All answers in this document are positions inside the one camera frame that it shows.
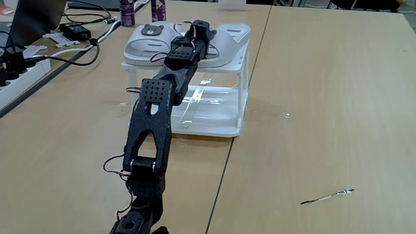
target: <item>white power strip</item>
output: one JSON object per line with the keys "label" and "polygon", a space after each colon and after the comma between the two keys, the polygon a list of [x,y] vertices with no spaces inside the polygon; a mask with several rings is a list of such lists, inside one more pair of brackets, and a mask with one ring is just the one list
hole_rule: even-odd
{"label": "white power strip", "polygon": [[19,78],[6,81],[7,85],[0,87],[0,110],[18,98],[26,89],[39,81],[51,70],[49,59],[40,61],[36,66],[27,68],[27,71],[20,74]]}

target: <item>table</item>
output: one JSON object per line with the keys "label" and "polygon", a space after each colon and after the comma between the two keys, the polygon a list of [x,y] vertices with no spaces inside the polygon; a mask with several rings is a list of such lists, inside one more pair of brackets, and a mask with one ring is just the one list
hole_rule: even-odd
{"label": "table", "polygon": [[274,6],[208,233],[414,233],[415,60],[401,14]]}
{"label": "table", "polygon": [[[248,6],[246,12],[219,12],[217,6],[168,1],[168,20],[199,18],[213,27],[246,22],[252,27],[254,62],[270,6]],[[136,19],[149,23],[150,6]],[[101,44],[96,63],[70,66],[0,119],[2,231],[110,231],[115,210],[125,207],[129,196],[123,181],[106,174],[102,164],[121,154],[127,138],[127,74],[120,64],[133,30],[117,29]],[[94,53],[88,52],[79,62]],[[231,143],[230,138],[174,135],[160,225],[167,225],[172,233],[205,232]],[[155,154],[150,139],[139,153]],[[109,167],[120,168],[121,161]]]}
{"label": "table", "polygon": [[[84,13],[96,13],[96,14],[105,14],[105,12],[100,12],[97,10],[78,10],[78,9],[67,9],[67,14],[84,14]],[[113,16],[119,16],[119,12],[112,12]],[[71,16],[71,19],[78,20],[78,21],[90,21],[96,19],[96,16]],[[61,23],[67,23],[68,20],[63,17]],[[106,25],[104,22],[102,23],[96,23],[91,25],[85,25],[87,29],[91,31],[91,35],[93,38],[97,38],[103,34],[105,34],[111,25]],[[81,42],[79,45],[73,45],[71,47],[62,47],[57,48],[55,45],[56,43],[48,38],[40,38],[39,40],[32,43],[34,46],[47,46],[47,49],[40,51],[39,55],[52,55],[58,51],[62,51],[68,48],[75,48],[80,47],[84,48],[89,46],[89,42]],[[79,58],[80,56],[83,56],[84,52],[71,52],[71,53],[64,53],[59,55],[60,58],[70,60],[72,58]],[[14,101],[9,103],[9,105],[3,109],[0,110],[0,118],[5,115],[10,109],[13,109],[15,106],[19,105],[22,101],[24,101],[25,98],[29,97],[33,92],[37,91],[40,87],[42,87],[45,83],[49,82],[51,79],[53,79],[57,74],[59,74],[62,70],[64,70],[68,65],[64,62],[58,61],[58,60],[50,60],[51,63],[51,71],[49,71],[47,74],[45,74],[39,81],[37,81],[34,85],[32,85],[30,88],[28,88],[24,93],[22,93],[18,98],[16,98]]]}

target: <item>black robotic arm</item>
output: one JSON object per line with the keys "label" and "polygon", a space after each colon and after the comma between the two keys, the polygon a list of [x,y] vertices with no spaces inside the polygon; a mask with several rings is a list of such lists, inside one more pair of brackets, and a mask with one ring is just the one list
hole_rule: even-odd
{"label": "black robotic arm", "polygon": [[[209,30],[209,23],[194,21],[185,36],[172,41],[160,72],[152,79],[142,80],[123,159],[123,170],[131,172],[125,184],[136,199],[130,211],[114,224],[110,234],[149,234],[152,225],[160,220],[172,139],[172,107],[181,104],[198,62],[207,56],[209,41],[214,35],[215,31]],[[137,155],[149,134],[155,139],[156,158]],[[168,234],[168,230],[161,227],[153,234]]]}

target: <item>small wire piece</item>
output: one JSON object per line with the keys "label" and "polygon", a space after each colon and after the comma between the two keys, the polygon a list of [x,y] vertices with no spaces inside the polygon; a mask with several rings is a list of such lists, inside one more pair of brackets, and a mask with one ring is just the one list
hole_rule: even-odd
{"label": "small wire piece", "polygon": [[192,44],[192,46],[193,46],[193,48],[194,48],[194,52],[195,52],[195,39],[196,39],[196,28],[195,28],[195,25],[194,25],[194,23],[193,22],[191,22],[191,21],[184,21],[183,23],[190,23],[191,25],[192,25],[192,27],[193,27],[193,29],[194,29],[194,35],[193,35],[193,38],[192,38],[192,40],[190,41],[190,43]]}
{"label": "small wire piece", "polygon": [[[165,56],[164,56],[164,57],[155,58],[157,55],[165,55]],[[159,52],[159,53],[156,53],[156,54],[154,54],[154,55],[150,58],[150,62],[157,62],[157,61],[163,60],[163,59],[165,59],[167,56],[168,56],[168,53],[165,53],[165,52]]]}
{"label": "small wire piece", "polygon": [[116,219],[117,219],[117,221],[120,221],[120,215],[119,214],[122,214],[122,213],[126,212],[128,209],[130,209],[131,204],[133,204],[133,193],[130,190],[129,190],[129,193],[130,193],[130,196],[131,196],[130,203],[129,203],[129,205],[126,208],[123,208],[121,210],[116,211]]}
{"label": "small wire piece", "polygon": [[[89,24],[89,23],[99,23],[99,22],[102,22],[104,20],[111,19],[111,13],[106,8],[104,8],[104,7],[100,6],[100,5],[93,4],[93,3],[88,3],[88,2],[85,2],[85,1],[78,1],[78,0],[69,0],[69,1],[76,2],[76,3],[82,3],[82,4],[87,4],[87,5],[90,5],[90,6],[93,6],[93,7],[98,7],[98,8],[102,9],[103,11],[105,11],[108,14],[108,16],[102,16],[102,15],[99,15],[99,14],[90,14],[90,13],[88,13],[88,14],[65,14],[65,13],[63,13],[63,16],[65,16],[70,22],[78,23],[78,26],[80,26],[80,25],[86,25],[86,24]],[[72,20],[72,19],[70,19],[68,17],[68,16],[71,16],[71,15],[74,15],[74,16],[76,16],[76,15],[80,15],[80,16],[82,16],[82,15],[92,15],[92,16],[100,16],[102,18],[101,19],[95,19],[95,20],[92,20],[92,21],[85,22],[85,21],[75,21],[75,20]]]}
{"label": "small wire piece", "polygon": [[103,169],[104,169],[104,171],[105,171],[105,172],[115,173],[115,174],[119,175],[120,177],[122,177],[122,176],[130,176],[131,174],[125,174],[125,173],[123,173],[123,170],[122,170],[122,171],[108,170],[108,169],[105,167],[109,161],[111,161],[111,160],[113,160],[113,159],[116,159],[116,158],[119,158],[119,157],[124,157],[124,154],[119,155],[119,156],[114,156],[114,157],[111,157],[111,158],[107,159],[107,160],[104,162],[104,164],[103,164]]}
{"label": "small wire piece", "polygon": [[140,91],[141,91],[141,88],[139,88],[139,87],[127,87],[127,88],[125,89],[125,91],[126,91],[126,92],[129,92],[129,93],[136,93],[136,94],[139,94],[139,93],[140,93]]}
{"label": "small wire piece", "polygon": [[322,200],[325,200],[325,199],[328,199],[328,198],[332,198],[332,197],[337,196],[337,195],[347,195],[347,194],[350,194],[353,191],[354,191],[354,189],[344,189],[342,191],[334,192],[333,194],[330,194],[330,195],[327,195],[327,196],[323,196],[323,197],[318,198],[318,199],[315,199],[315,200],[303,201],[303,202],[300,203],[300,205],[303,205],[303,204],[306,204],[306,203],[311,203],[311,202],[322,201]]}
{"label": "small wire piece", "polygon": [[175,30],[175,32],[177,32],[179,35],[182,36],[182,34],[178,30],[176,30],[176,25],[182,25],[182,24],[181,23],[174,23],[174,30]]}

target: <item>bottle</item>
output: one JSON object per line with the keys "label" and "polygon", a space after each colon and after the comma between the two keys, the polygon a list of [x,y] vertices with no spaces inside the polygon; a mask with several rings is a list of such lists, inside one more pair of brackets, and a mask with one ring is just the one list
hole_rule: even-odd
{"label": "bottle", "polygon": [[120,15],[124,27],[136,24],[134,0],[120,0]]}
{"label": "bottle", "polygon": [[166,21],[166,0],[150,0],[151,3],[151,20]]}

